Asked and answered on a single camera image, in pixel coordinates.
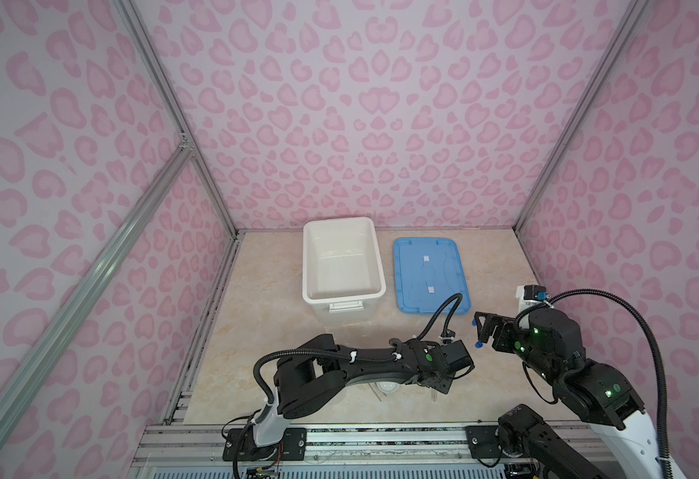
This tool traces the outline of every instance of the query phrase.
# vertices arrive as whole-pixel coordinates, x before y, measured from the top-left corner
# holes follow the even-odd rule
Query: mounting plate
[[[230,429],[227,433],[228,444],[224,446],[222,459],[224,461],[232,461],[232,451],[240,436],[242,428]],[[305,428],[287,428],[283,434],[283,454],[280,456],[281,461],[303,461],[304,450],[306,448],[306,429]],[[238,453],[239,461],[274,461],[278,456],[278,445],[256,447],[254,444],[253,431],[248,430],[248,434],[243,438],[243,444],[240,446]]]
[[[466,426],[464,430],[467,433],[467,446],[472,459],[506,457],[498,447],[496,426]]]

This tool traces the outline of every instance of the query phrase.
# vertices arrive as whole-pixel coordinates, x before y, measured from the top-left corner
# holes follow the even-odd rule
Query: bin handle
[[[348,311],[361,311],[363,310],[363,302],[358,301],[345,301],[343,303],[331,303],[328,305],[329,313],[346,313]]]

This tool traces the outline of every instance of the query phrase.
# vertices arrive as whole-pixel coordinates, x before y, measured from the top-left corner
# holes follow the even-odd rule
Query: blue plastic lid
[[[456,244],[445,238],[399,238],[395,241],[395,289],[404,313],[432,314],[454,293],[464,298],[457,314],[472,308]]]

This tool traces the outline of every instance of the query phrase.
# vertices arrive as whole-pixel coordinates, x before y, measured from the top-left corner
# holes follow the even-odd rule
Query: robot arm
[[[546,298],[542,287],[524,288],[524,297],[518,297],[521,308]],[[582,421],[589,423],[616,456],[629,479],[663,477],[658,462],[661,458],[656,444],[655,427],[645,413],[642,398],[618,369],[586,358],[580,327],[576,321],[562,311],[541,307],[527,314],[519,324],[513,317],[480,312],[475,313],[475,323],[481,342],[487,342],[493,337],[492,346],[495,350],[519,356],[527,367],[536,371],[552,386],[555,399],[563,402]],[[515,411],[513,409],[502,416],[503,421],[499,420],[500,442],[502,422],[505,426],[512,426],[511,430],[514,431],[513,434],[504,435],[514,437],[514,440],[504,441],[502,447],[512,450],[517,449],[518,445],[522,446],[522,452],[549,465],[560,477],[596,477],[589,475],[589,472],[584,475],[568,475],[566,469],[558,473],[554,465],[538,456],[549,451],[534,450],[534,443],[530,439],[526,442],[518,441],[518,437],[533,437],[532,431],[538,429],[538,425],[528,428],[518,425],[533,425],[534,420],[542,420],[527,406],[520,405],[516,409],[516,413],[512,412]],[[515,421],[517,414],[527,416],[527,421]],[[546,431],[547,434],[550,432],[554,434],[551,429]],[[570,452],[565,450],[556,454],[561,457],[570,456]],[[670,458],[669,462],[673,476],[684,479],[685,475],[674,459]]]
[[[442,345],[416,339],[390,342],[397,347],[358,350],[337,345],[332,335],[321,334],[298,349],[334,352],[336,356],[349,359],[316,358],[311,355],[279,359],[274,377],[274,404],[268,405],[254,420],[254,445],[264,447],[277,443],[291,421],[315,413],[345,386],[387,381],[418,384],[448,394],[455,378],[475,368],[461,341]],[[387,362],[355,360],[393,356],[395,359]],[[316,374],[315,363],[322,369],[322,374]],[[469,368],[467,372],[457,377],[456,373],[465,368]]]
[[[545,300],[546,291],[538,286],[520,287],[518,299],[520,309],[525,310]],[[418,338],[423,338],[435,318],[436,315]],[[475,324],[481,342],[493,338],[495,350],[518,355],[524,367],[536,371],[552,386],[555,401],[563,402],[590,424],[629,479],[661,479],[659,460],[667,461],[676,479],[685,479],[673,459],[659,455],[655,428],[637,391],[618,369],[586,358],[579,325],[565,313],[539,306],[518,322],[513,317],[477,312]],[[444,329],[450,333],[447,326],[446,323]],[[238,446],[248,452],[248,457],[268,457],[272,445],[282,439],[292,420],[313,414],[342,388],[353,384],[390,381],[418,384],[448,394],[454,379],[475,368],[464,344],[452,342],[451,336],[444,333],[443,344],[420,339],[391,340],[394,348],[357,350],[336,345],[333,336],[323,334],[297,350],[260,359],[254,376],[270,399],[259,416],[244,428]],[[277,358],[273,394],[258,368],[263,360]],[[322,369],[319,376],[315,363]],[[464,368],[469,370],[456,376]],[[496,436],[504,454],[535,457],[561,479],[607,479],[526,405],[499,418]]]

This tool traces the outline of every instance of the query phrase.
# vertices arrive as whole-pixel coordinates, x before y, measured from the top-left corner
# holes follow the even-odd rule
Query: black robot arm
[[[608,479],[525,404],[498,418],[496,437],[506,455],[531,456],[560,479]]]
[[[478,339],[498,352],[512,352],[552,386],[584,422],[623,429],[623,420],[645,407],[629,380],[616,368],[586,357],[581,329],[560,310],[542,307],[528,314],[528,328],[516,318],[475,313]]]
[[[345,386],[364,382],[418,384],[448,394],[456,373],[475,368],[462,341],[440,345],[437,342],[391,340],[396,347],[359,350],[337,345],[334,336],[321,334],[299,350],[335,352],[335,358],[311,355],[286,356],[278,360],[275,388],[278,390],[278,415],[297,419],[313,414]],[[352,358],[396,359],[385,362],[361,362]],[[322,369],[316,375],[315,362]]]

